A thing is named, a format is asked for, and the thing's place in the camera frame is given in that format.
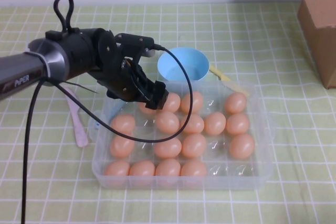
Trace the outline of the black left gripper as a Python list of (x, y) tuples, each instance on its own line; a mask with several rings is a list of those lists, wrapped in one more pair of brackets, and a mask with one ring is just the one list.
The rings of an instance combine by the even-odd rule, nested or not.
[(169, 92), (165, 83), (151, 81), (138, 64), (141, 54), (132, 55), (126, 46), (117, 46), (111, 31), (96, 29), (92, 35), (96, 51), (95, 70), (90, 74), (108, 89), (107, 96), (126, 102), (143, 102), (151, 110), (161, 110)]

